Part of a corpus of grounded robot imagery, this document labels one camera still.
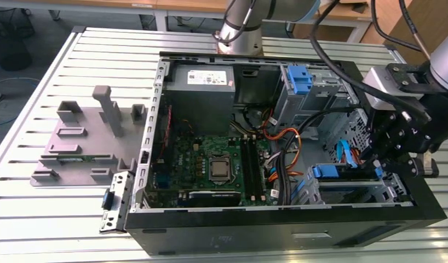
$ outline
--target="blue cable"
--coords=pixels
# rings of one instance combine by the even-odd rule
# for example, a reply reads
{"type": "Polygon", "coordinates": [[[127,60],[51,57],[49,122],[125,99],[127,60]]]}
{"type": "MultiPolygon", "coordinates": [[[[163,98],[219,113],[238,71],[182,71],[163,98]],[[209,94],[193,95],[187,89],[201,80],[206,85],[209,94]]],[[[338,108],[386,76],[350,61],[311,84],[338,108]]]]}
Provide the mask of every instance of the blue cable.
{"type": "Polygon", "coordinates": [[[9,122],[13,122],[15,119],[17,119],[17,117],[13,118],[13,119],[10,119],[10,120],[7,120],[7,121],[5,121],[5,122],[1,122],[0,125],[3,125],[3,124],[6,124],[6,123],[9,123],[9,122]]]}

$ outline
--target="black cable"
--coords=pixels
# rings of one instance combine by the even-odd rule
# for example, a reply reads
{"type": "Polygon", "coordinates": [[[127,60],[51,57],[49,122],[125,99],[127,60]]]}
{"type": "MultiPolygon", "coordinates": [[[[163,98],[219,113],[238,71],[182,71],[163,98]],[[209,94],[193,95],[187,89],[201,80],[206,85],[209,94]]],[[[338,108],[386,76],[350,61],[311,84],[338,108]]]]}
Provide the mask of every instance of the black cable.
{"type": "Polygon", "coordinates": [[[199,25],[197,26],[197,28],[191,28],[191,30],[190,30],[191,33],[194,32],[194,30],[199,29],[205,20],[206,20],[206,18],[202,18],[202,21],[201,21],[199,25]]]}
{"type": "Polygon", "coordinates": [[[410,32],[411,34],[417,34],[417,29],[415,29],[415,26],[413,24],[413,21],[411,21],[411,18],[410,18],[410,15],[407,13],[407,10],[406,10],[406,6],[405,6],[405,2],[403,0],[398,0],[398,5],[399,5],[399,11],[401,11],[401,15],[405,19],[405,22],[406,22],[406,25],[407,25],[407,28],[410,28],[410,32]]]}
{"type": "MultiPolygon", "coordinates": [[[[225,10],[225,14],[223,14],[223,18],[226,19],[226,14],[227,14],[227,11],[230,10],[231,6],[233,6],[233,3],[234,3],[234,0],[231,1],[227,9],[225,10]]],[[[247,12],[253,9],[254,7],[254,4],[255,4],[255,0],[251,0],[251,5],[249,6],[249,9],[247,9],[247,12]]],[[[241,36],[241,34],[243,33],[245,29],[246,29],[246,26],[247,26],[247,21],[243,22],[243,24],[241,25],[241,28],[238,30],[238,32],[234,34],[234,36],[230,38],[230,39],[222,39],[219,38],[219,36],[217,37],[215,34],[211,34],[211,37],[214,38],[214,40],[222,44],[229,44],[231,43],[234,40],[237,40],[237,38],[241,36]]]]}
{"type": "Polygon", "coordinates": [[[398,5],[399,5],[401,15],[402,15],[402,17],[405,19],[407,28],[410,29],[410,33],[411,33],[414,42],[417,43],[417,45],[419,47],[421,53],[425,55],[426,59],[430,60],[430,54],[427,52],[427,48],[425,46],[423,40],[421,39],[421,36],[418,34],[418,30],[415,29],[415,26],[413,24],[410,15],[407,13],[406,6],[405,6],[405,1],[403,0],[398,0],[398,5]]]}
{"type": "Polygon", "coordinates": [[[330,11],[333,10],[335,4],[338,3],[339,0],[334,0],[330,5],[327,6],[327,8],[325,9],[325,11],[322,12],[322,15],[319,16],[319,18],[315,20],[313,28],[311,28],[311,32],[309,35],[309,41],[311,43],[313,49],[317,53],[317,55],[319,56],[321,60],[323,61],[323,63],[326,64],[326,66],[329,67],[329,69],[337,74],[337,76],[346,81],[351,86],[355,86],[358,89],[361,89],[365,93],[367,93],[369,95],[371,95],[373,97],[381,99],[382,101],[387,102],[389,104],[391,104],[395,107],[395,110],[398,111],[406,111],[414,118],[417,121],[419,121],[421,123],[426,123],[429,121],[426,113],[422,112],[418,108],[415,108],[411,104],[406,103],[405,101],[402,101],[399,98],[397,98],[395,96],[381,92],[378,89],[375,89],[374,87],[371,87],[370,85],[354,80],[343,71],[342,69],[335,65],[335,63],[330,60],[329,56],[326,55],[326,53],[323,52],[323,49],[321,48],[319,43],[317,42],[315,39],[315,30],[317,27],[319,25],[319,23],[322,22],[322,20],[325,19],[325,17],[327,16],[327,14],[330,13],[330,11]]]}
{"type": "MultiPolygon", "coordinates": [[[[301,133],[305,131],[305,129],[315,122],[315,120],[318,118],[321,118],[322,116],[330,114],[330,113],[349,113],[353,112],[354,109],[361,108],[359,105],[351,105],[350,107],[335,107],[335,108],[329,108],[326,110],[318,111],[317,113],[314,113],[313,115],[310,115],[305,121],[299,124],[299,126],[297,127],[297,131],[298,134],[301,135],[301,133]]],[[[294,134],[291,134],[290,138],[287,139],[283,148],[287,149],[290,144],[293,143],[294,140],[294,134]]]]}
{"type": "Polygon", "coordinates": [[[394,42],[395,44],[402,45],[406,48],[410,48],[415,51],[421,51],[419,47],[417,47],[414,44],[410,44],[407,42],[405,42],[403,40],[394,38],[391,36],[389,36],[386,33],[383,33],[383,31],[381,30],[379,26],[378,26],[378,22],[377,22],[377,14],[375,14],[375,0],[370,0],[370,15],[373,17],[373,26],[374,26],[374,30],[378,33],[378,35],[385,38],[386,40],[389,40],[390,42],[394,42]]]}
{"type": "Polygon", "coordinates": [[[283,182],[283,205],[289,205],[290,204],[290,195],[291,195],[291,187],[290,187],[290,178],[289,178],[289,174],[286,172],[285,169],[285,149],[279,149],[279,175],[278,177],[282,178],[282,182],[283,182]]]}
{"type": "Polygon", "coordinates": [[[191,17],[189,17],[189,19],[183,19],[183,18],[181,18],[182,21],[189,21],[189,20],[191,20],[191,19],[193,19],[191,17]]]}
{"type": "Polygon", "coordinates": [[[245,120],[249,128],[251,129],[251,131],[254,131],[255,134],[259,135],[261,134],[259,130],[255,128],[255,126],[253,126],[251,121],[249,120],[249,117],[247,117],[247,106],[243,108],[242,116],[243,116],[243,120],[245,120]]]}
{"type": "Polygon", "coordinates": [[[277,198],[277,205],[283,205],[285,204],[285,178],[282,176],[282,170],[283,166],[279,164],[279,155],[277,156],[275,159],[275,172],[278,175],[278,198],[277,198]]]}

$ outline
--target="green pcb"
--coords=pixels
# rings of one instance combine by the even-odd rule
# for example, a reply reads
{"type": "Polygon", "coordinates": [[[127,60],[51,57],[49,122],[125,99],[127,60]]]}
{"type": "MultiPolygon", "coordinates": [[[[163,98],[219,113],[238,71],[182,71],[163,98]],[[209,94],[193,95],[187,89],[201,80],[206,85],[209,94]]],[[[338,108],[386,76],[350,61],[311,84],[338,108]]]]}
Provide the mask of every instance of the green pcb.
{"type": "MultiPolygon", "coordinates": [[[[239,138],[235,137],[177,137],[173,152],[173,167],[169,176],[157,180],[166,180],[167,188],[157,189],[157,198],[162,207],[179,207],[175,202],[177,193],[190,191],[235,191],[241,193],[241,205],[267,205],[269,201],[245,200],[243,168],[241,165],[239,138]],[[211,180],[215,175],[214,162],[226,164],[230,177],[211,180]]],[[[269,143],[257,141],[257,153],[269,151],[269,143]]]]}

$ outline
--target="metal workbench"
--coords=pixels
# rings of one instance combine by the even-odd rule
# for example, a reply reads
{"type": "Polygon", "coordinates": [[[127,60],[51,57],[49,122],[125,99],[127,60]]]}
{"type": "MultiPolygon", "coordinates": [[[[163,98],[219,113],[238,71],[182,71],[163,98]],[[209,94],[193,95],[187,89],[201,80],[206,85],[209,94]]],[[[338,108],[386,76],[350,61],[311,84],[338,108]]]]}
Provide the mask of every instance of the metal workbench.
{"type": "MultiPolygon", "coordinates": [[[[263,38],[262,43],[266,56],[317,58],[307,41],[263,38]]],[[[381,45],[322,42],[322,46],[333,59],[354,61],[362,74],[374,65],[399,61],[399,56],[381,45]]],[[[161,259],[194,262],[191,256],[150,258],[127,234],[102,236],[97,233],[103,189],[38,189],[29,184],[35,161],[57,123],[58,103],[75,100],[79,106],[94,106],[93,86],[109,85],[119,107],[147,105],[161,50],[214,53],[215,45],[209,35],[190,33],[86,28],[82,33],[69,35],[0,146],[0,261],[161,259]]],[[[448,141],[434,158],[441,175],[427,183],[448,215],[448,141]]],[[[309,262],[448,262],[448,220],[402,232],[365,248],[198,257],[209,262],[295,259],[311,259],[309,262]]]]}

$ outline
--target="sticker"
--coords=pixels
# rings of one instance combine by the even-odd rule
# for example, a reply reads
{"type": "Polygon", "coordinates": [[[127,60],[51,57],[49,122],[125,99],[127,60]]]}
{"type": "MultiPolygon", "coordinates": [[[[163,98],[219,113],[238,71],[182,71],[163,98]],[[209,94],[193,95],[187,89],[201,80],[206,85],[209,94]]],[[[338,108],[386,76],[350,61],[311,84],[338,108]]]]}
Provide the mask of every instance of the sticker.
{"type": "Polygon", "coordinates": [[[83,162],[82,158],[58,158],[57,160],[63,163],[83,162]]]}
{"type": "Polygon", "coordinates": [[[226,73],[225,71],[190,70],[187,72],[187,84],[226,85],[226,73]]]}
{"type": "Polygon", "coordinates": [[[150,4],[130,4],[133,7],[146,7],[151,8],[153,6],[150,4]]]}
{"type": "Polygon", "coordinates": [[[274,118],[271,118],[271,117],[269,117],[269,122],[271,123],[273,126],[277,125],[277,120],[274,118]]]}
{"type": "Polygon", "coordinates": [[[278,191],[275,189],[270,189],[270,197],[278,198],[278,191]]]}

